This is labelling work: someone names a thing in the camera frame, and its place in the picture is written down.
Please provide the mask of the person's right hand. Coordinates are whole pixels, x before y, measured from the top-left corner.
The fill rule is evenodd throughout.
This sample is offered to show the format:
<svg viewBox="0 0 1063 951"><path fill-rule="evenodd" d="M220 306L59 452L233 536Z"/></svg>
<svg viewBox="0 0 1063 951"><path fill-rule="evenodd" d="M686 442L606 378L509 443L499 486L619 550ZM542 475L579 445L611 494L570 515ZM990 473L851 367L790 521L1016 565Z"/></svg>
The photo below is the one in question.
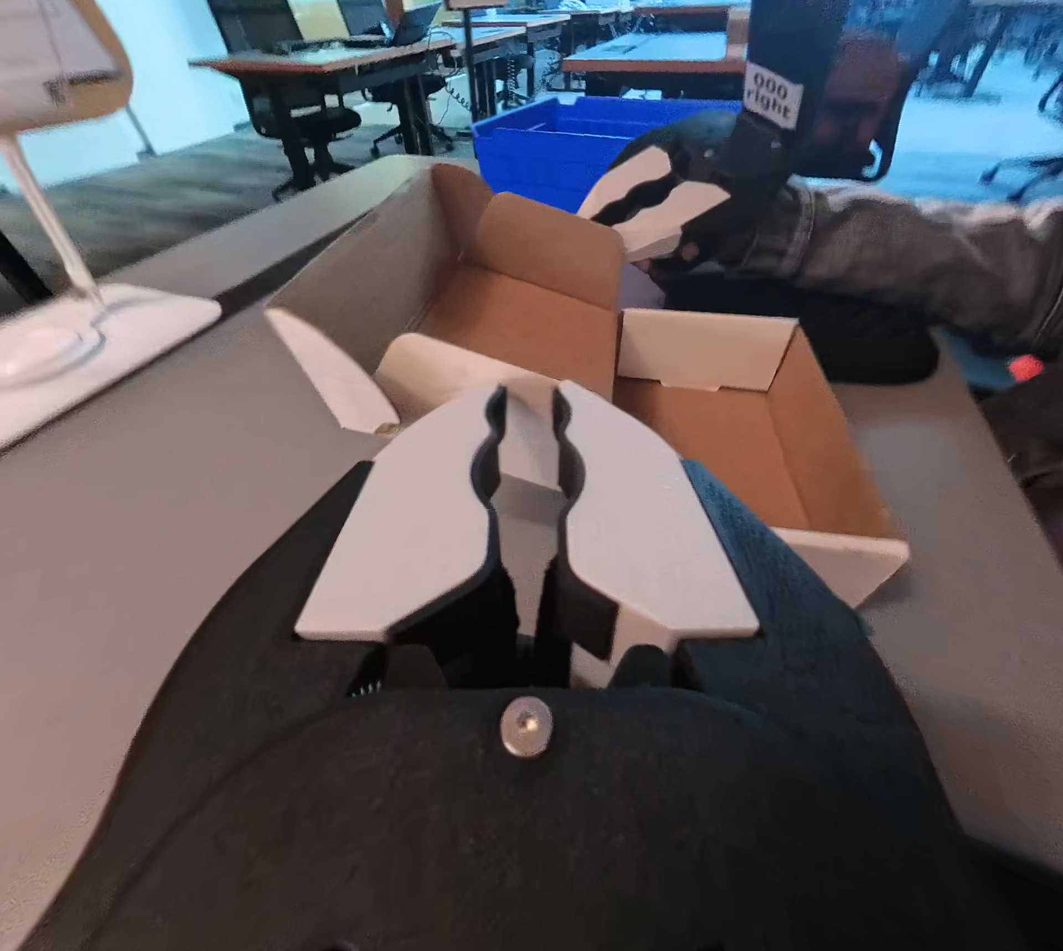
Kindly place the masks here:
<svg viewBox="0 0 1063 951"><path fill-rule="evenodd" d="M658 285L682 279L713 265L739 275L787 278L799 264L807 243L807 208L787 192L759 216L724 215L723 208L691 220L665 255L636 267Z"/></svg>

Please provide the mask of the white cardboard mailer box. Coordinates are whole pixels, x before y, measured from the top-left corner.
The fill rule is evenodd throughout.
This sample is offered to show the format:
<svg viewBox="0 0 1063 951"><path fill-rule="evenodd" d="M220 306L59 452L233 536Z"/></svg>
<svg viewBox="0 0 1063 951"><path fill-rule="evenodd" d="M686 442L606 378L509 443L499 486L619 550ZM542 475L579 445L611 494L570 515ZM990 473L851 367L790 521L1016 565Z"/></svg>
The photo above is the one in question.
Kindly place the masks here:
<svg viewBox="0 0 1063 951"><path fill-rule="evenodd" d="M557 487L551 393L578 383L698 462L857 608L910 559L796 320L621 308L626 243L451 163L386 191L266 308L341 428L389 436L502 384L506 475Z"/></svg>

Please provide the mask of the black wrist rest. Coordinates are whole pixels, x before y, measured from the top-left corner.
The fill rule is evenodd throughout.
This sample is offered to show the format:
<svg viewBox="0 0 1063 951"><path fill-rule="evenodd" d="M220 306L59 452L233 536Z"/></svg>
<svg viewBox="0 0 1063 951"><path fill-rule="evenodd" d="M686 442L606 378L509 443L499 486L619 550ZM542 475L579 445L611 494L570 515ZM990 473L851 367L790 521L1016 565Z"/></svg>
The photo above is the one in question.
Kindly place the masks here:
<svg viewBox="0 0 1063 951"><path fill-rule="evenodd" d="M926 321L901 307L711 270L669 282L668 309L796 320L830 383L897 386L937 373Z"/></svg>

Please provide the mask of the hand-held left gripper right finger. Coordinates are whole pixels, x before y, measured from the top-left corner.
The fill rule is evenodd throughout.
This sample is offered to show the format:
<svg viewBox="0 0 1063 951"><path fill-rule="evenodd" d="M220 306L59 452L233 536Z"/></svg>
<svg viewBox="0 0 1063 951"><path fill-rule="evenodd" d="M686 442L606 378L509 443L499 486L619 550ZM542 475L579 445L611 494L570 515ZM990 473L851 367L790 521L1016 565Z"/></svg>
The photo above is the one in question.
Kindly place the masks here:
<svg viewBox="0 0 1063 951"><path fill-rule="evenodd" d="M577 383L554 391L559 519L551 638L567 681L609 684L632 648L750 639L760 621L684 462L660 435Z"/></svg>

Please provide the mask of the person's right forearm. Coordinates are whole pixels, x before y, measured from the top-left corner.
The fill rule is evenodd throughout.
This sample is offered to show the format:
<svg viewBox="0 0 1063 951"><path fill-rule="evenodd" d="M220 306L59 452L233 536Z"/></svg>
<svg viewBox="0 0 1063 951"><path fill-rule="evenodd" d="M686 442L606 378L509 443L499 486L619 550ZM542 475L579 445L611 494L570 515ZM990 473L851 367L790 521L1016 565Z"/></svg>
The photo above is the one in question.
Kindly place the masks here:
<svg viewBox="0 0 1063 951"><path fill-rule="evenodd" d="M954 332L1056 359L1062 201L909 200L793 181L745 247L743 274L907 307Z"/></svg>

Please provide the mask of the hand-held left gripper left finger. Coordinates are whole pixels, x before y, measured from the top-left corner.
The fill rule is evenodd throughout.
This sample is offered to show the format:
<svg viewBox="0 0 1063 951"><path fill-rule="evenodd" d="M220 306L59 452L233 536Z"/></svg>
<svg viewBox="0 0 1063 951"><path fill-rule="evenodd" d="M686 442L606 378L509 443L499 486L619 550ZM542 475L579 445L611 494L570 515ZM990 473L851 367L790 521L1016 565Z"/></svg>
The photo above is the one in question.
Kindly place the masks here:
<svg viewBox="0 0 1063 951"><path fill-rule="evenodd" d="M296 621L304 640L385 642L466 596L497 565L497 449L507 390L472 389L372 461Z"/></svg>

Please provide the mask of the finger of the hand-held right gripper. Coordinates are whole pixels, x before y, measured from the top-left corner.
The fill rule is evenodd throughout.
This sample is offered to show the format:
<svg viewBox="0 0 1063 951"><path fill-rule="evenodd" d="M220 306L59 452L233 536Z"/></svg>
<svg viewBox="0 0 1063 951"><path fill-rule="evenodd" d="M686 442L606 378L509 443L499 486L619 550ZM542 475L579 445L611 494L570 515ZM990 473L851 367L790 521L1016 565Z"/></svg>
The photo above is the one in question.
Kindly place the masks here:
<svg viewBox="0 0 1063 951"><path fill-rule="evenodd" d="M626 264L667 258L675 253L685 226L726 204L730 197L713 183L681 182L664 200L621 222Z"/></svg>
<svg viewBox="0 0 1063 951"><path fill-rule="evenodd" d="M669 152L652 145L608 169L584 199L577 214L589 222L620 227L632 214L664 200L682 181Z"/></svg>

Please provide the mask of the black laptop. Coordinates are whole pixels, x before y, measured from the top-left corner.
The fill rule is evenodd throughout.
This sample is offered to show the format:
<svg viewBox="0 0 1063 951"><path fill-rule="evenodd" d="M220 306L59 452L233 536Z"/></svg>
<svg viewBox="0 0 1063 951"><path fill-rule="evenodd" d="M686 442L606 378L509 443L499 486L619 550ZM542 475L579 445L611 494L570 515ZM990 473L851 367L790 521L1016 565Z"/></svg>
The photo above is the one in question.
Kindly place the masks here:
<svg viewBox="0 0 1063 951"><path fill-rule="evenodd" d="M431 35L432 26L442 9L442 1L431 1L403 13L394 32L387 40L389 48L404 48L418 43L425 43Z"/></svg>

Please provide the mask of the grey desk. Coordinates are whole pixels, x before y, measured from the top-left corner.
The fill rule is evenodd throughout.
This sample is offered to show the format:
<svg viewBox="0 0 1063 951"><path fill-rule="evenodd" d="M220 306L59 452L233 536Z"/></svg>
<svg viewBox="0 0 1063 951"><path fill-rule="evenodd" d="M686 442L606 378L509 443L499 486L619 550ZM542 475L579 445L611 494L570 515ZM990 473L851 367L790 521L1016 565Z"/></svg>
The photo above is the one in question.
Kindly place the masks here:
<svg viewBox="0 0 1063 951"><path fill-rule="evenodd" d="M2 454L2 949L73 870L195 630L376 446L261 307L431 163L385 158L126 268L236 308ZM911 550L860 611L870 639L965 832L1061 874L1054 550L946 350L923 383L833 389Z"/></svg>

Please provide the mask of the blue plastic bin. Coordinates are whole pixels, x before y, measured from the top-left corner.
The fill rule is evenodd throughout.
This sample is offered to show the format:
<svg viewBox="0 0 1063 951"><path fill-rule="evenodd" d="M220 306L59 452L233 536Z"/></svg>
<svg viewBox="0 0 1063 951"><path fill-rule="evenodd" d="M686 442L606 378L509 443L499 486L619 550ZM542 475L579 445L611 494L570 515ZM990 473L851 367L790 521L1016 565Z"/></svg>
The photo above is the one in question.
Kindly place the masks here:
<svg viewBox="0 0 1063 951"><path fill-rule="evenodd" d="M577 213L627 145L701 111L736 114L725 100L578 96L544 98L475 122L480 175L496 193Z"/></svg>

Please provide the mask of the wood top office desk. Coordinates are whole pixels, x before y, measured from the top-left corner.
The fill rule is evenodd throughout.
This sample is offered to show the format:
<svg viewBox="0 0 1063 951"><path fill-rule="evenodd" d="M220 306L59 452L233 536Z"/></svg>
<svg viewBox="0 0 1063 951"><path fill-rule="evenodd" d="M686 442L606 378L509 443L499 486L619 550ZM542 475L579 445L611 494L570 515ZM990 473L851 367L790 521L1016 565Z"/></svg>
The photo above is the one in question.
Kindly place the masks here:
<svg viewBox="0 0 1063 951"><path fill-rule="evenodd" d="M355 112L341 104L349 94L393 86L404 150L432 156L424 81L438 66L456 64L465 55L459 34L438 28L406 46L335 45L287 54L249 50L193 60L190 66L235 80L255 132L282 146L290 174L273 188L277 202L350 171L331 154L332 145L358 128Z"/></svg>
<svg viewBox="0 0 1063 951"><path fill-rule="evenodd" d="M723 32L627 33L571 54L566 79L578 78L585 94L659 92L663 99L741 99L745 48Z"/></svg>

